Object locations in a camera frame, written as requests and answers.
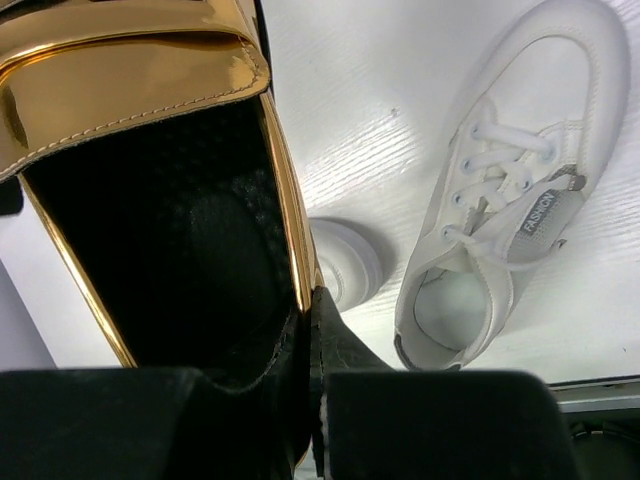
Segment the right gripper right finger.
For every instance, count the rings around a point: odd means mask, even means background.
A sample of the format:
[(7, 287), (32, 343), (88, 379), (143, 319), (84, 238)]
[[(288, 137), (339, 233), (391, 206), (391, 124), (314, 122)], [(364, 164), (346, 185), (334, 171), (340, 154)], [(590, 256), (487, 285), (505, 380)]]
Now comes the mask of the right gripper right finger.
[(564, 413), (514, 370), (396, 371), (312, 296), (313, 455), (323, 479), (635, 479), (639, 409)]

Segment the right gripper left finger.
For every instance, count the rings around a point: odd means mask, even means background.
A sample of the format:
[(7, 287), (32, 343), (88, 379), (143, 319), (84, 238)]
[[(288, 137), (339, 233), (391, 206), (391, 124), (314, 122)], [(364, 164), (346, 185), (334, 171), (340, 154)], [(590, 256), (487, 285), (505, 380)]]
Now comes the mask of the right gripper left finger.
[(299, 460), (275, 399), (195, 369), (1, 375), (4, 479), (290, 479)]

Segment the gold loafer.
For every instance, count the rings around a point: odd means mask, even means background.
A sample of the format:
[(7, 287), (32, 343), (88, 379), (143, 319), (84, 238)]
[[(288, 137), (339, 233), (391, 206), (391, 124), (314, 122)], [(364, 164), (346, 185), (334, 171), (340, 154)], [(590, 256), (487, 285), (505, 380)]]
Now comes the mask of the gold loafer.
[(259, 2), (3, 2), (1, 183), (115, 369), (260, 388), (302, 460), (319, 281)]

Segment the white lace-up sneaker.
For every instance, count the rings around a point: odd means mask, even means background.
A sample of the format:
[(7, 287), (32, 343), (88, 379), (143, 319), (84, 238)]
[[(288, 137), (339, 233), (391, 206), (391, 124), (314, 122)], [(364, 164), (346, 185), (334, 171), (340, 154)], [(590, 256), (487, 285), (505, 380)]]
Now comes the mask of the white lace-up sneaker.
[(411, 370), (458, 370), (502, 331), (565, 244), (619, 138), (631, 53), (601, 1), (544, 1), (464, 82), (395, 309)]

